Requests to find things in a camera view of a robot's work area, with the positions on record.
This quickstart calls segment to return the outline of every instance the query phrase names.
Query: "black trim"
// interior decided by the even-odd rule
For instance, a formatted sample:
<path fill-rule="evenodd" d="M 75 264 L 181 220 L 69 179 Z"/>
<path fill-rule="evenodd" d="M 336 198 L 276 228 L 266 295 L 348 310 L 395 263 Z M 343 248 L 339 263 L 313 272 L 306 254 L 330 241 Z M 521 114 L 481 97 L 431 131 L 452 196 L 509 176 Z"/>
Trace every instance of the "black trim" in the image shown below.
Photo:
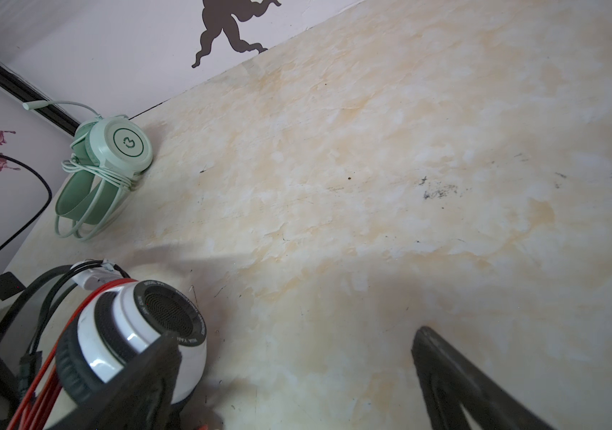
<path fill-rule="evenodd" d="M 132 117 L 131 117 L 131 118 L 129 118 L 129 119 L 130 119 L 130 120 L 133 120 L 133 119 L 134 119 L 134 118 L 136 118 L 137 116 L 139 116 L 139 115 L 141 115 L 141 114 L 145 114 L 145 113 L 146 113 L 146 112 L 148 112 L 150 109 L 157 108 L 158 106 L 162 105 L 163 103 L 164 103 L 164 102 L 160 102 L 160 103 L 158 103 L 158 104 L 157 104 L 157 105 L 155 105 L 155 106 L 149 107 L 148 109 L 146 109 L 146 110 L 145 110 L 145 111 L 143 111 L 143 112 L 138 112 L 138 114 L 136 114 L 136 115 L 132 116 Z"/>
<path fill-rule="evenodd" d="M 98 297 L 98 300 L 95 302 L 95 309 L 93 310 L 93 319 L 95 320 L 95 328 L 98 330 L 100 339 L 103 340 L 103 343 L 117 361 L 126 366 L 138 353 L 122 337 L 114 323 L 112 302 L 115 297 L 117 297 L 117 293 L 112 291 L 104 292 Z"/>
<path fill-rule="evenodd" d="M 75 319 L 57 342 L 54 355 L 57 376 L 64 391 L 78 405 L 84 403 L 94 392 L 104 385 L 103 381 L 90 368 L 79 346 L 78 322 Z"/>
<path fill-rule="evenodd" d="M 189 403 L 189 400 L 191 400 L 191 396 L 193 396 L 194 393 L 196 392 L 196 387 L 194 387 L 194 389 L 191 390 L 191 392 L 189 393 L 188 396 L 186 396 L 183 399 L 179 400 L 177 403 L 172 403 L 170 405 L 170 408 L 172 409 L 173 413 L 179 414 L 179 412 L 181 412 L 181 410 L 184 408 L 184 406 L 186 406 L 186 404 Z"/>
<path fill-rule="evenodd" d="M 155 293 L 162 294 L 176 302 L 191 319 L 191 323 L 193 324 L 194 328 L 190 336 L 181 336 L 179 333 L 176 333 L 176 339 L 180 346 L 195 347 L 200 346 L 203 344 L 203 342 L 205 342 L 205 321 L 200 315 L 200 312 L 198 312 L 196 305 L 194 305 L 194 303 L 190 301 L 188 297 L 184 296 L 176 288 L 169 286 L 164 282 L 153 280 L 141 281 L 134 287 L 134 304 L 136 304 L 141 316 L 150 324 L 151 327 L 153 327 L 153 329 L 155 329 L 155 331 L 162 334 L 168 331 L 168 329 L 158 322 L 153 315 L 151 315 L 146 304 L 146 295 L 149 292 L 148 290 L 154 290 Z"/>
<path fill-rule="evenodd" d="M 12 272 L 0 274 L 0 300 L 7 300 L 25 289 L 24 284 Z"/>
<path fill-rule="evenodd" d="M 34 90 L 17 75 L 4 68 L 2 64 L 0 64 L 0 88 L 19 99 L 21 102 L 49 100 L 43 94 Z M 79 123 L 57 106 L 51 105 L 35 110 L 42 116 L 46 117 L 48 121 L 57 125 L 70 135 L 74 135 L 74 133 L 76 133 Z"/>

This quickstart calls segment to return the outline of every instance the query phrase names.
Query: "black and white headphone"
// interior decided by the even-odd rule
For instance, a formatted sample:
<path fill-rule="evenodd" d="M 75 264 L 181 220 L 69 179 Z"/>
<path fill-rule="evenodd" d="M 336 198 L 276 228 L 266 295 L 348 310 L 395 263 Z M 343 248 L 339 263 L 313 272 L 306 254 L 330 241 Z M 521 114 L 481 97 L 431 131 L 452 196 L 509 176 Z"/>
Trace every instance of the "black and white headphone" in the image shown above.
<path fill-rule="evenodd" d="M 103 291 L 67 326 L 55 352 L 62 387 L 85 402 L 164 331 L 177 334 L 182 360 L 172 406 L 183 407 L 203 374 L 206 327 L 196 305 L 160 281 Z"/>

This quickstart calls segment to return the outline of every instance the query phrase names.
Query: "stain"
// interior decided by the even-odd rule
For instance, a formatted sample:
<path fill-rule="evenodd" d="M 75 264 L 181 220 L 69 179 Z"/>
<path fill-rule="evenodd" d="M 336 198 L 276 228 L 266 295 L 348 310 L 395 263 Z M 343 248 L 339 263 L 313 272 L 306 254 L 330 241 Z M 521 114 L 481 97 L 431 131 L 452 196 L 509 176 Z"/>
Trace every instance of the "stain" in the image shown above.
<path fill-rule="evenodd" d="M 559 86 L 566 83 L 562 77 L 561 70 L 551 62 L 547 62 L 542 66 L 540 80 L 545 84 L 545 93 L 548 96 L 554 96 Z"/>
<path fill-rule="evenodd" d="M 441 182 L 438 182 L 437 185 L 423 192 L 423 200 L 435 198 L 441 199 L 443 197 L 447 197 L 448 195 L 458 194 L 458 190 L 459 187 L 456 185 L 442 185 Z"/>
<path fill-rule="evenodd" d="M 218 296 L 218 294 L 220 294 L 220 291 L 222 291 L 222 290 L 224 289 L 224 287 L 220 288 L 220 289 L 219 289 L 219 290 L 218 290 L 218 291 L 215 293 L 215 296 L 213 296 L 213 298 L 217 297 L 217 296 Z"/>
<path fill-rule="evenodd" d="M 255 294 L 256 298 L 260 298 L 269 303 L 276 303 L 284 297 L 284 295 L 297 288 L 305 279 L 308 278 L 310 271 L 307 269 L 301 270 L 300 276 L 291 278 L 284 286 L 278 287 L 277 291 L 273 292 L 260 292 Z"/>
<path fill-rule="evenodd" d="M 528 199 L 529 211 L 527 215 L 529 227 L 524 233 L 518 234 L 510 239 L 510 242 L 520 240 L 528 236 L 534 228 L 546 224 L 554 224 L 554 210 L 550 202 L 540 202 L 535 199 Z"/>
<path fill-rule="evenodd" d="M 336 126 L 347 126 L 363 111 L 370 99 L 374 97 L 374 94 L 360 97 L 356 100 L 351 101 L 351 105 L 347 107 L 341 107 L 337 114 L 334 125 Z"/>
<path fill-rule="evenodd" d="M 368 416 L 385 416 L 389 410 L 397 375 L 394 372 L 376 372 L 370 377 L 366 389 L 357 396 L 351 420 L 366 421 Z"/>
<path fill-rule="evenodd" d="M 528 161 L 530 159 L 530 157 L 527 154 L 523 153 L 523 152 L 517 153 L 517 155 L 515 155 L 514 158 L 517 158 L 518 161 L 520 161 L 520 162 L 526 162 L 526 161 Z"/>

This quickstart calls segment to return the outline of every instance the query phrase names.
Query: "green headphone ear cup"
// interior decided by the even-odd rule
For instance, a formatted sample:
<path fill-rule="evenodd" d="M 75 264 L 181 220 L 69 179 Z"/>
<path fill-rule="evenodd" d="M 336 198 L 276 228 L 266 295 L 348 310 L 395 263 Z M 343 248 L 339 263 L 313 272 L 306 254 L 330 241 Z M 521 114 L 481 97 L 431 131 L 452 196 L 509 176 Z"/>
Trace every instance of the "green headphone ear cup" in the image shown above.
<path fill-rule="evenodd" d="M 98 159 L 90 148 L 89 133 L 94 125 L 97 123 L 91 123 L 82 126 L 75 134 L 75 141 L 81 139 L 77 144 L 72 146 L 74 154 L 77 156 L 79 162 L 86 166 L 97 166 L 99 164 Z M 62 188 L 60 196 L 54 206 L 55 213 L 60 217 L 65 217 L 78 221 L 84 216 L 84 213 L 88 210 L 93 201 L 95 194 L 98 191 L 98 185 L 93 190 L 93 180 L 95 175 L 87 171 L 79 171 L 69 178 L 69 181 Z M 114 197 L 117 194 L 118 188 L 115 185 L 105 182 L 103 185 L 103 191 L 95 202 L 95 207 L 88 214 L 87 218 L 84 219 L 85 224 L 98 224 L 104 217 L 105 213 L 110 208 L 110 205 L 114 201 Z"/>

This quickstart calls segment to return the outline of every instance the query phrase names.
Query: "headphone ear cushion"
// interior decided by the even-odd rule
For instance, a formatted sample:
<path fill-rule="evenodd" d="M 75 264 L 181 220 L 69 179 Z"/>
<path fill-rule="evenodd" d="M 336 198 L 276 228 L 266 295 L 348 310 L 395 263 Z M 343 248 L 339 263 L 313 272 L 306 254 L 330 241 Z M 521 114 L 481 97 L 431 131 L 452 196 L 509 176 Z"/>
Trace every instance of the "headphone ear cushion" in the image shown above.
<path fill-rule="evenodd" d="M 77 319 L 72 321 L 57 343 L 54 354 L 57 376 L 62 388 L 78 405 L 85 402 L 91 394 L 104 385 L 103 381 L 90 368 L 79 346 Z"/>

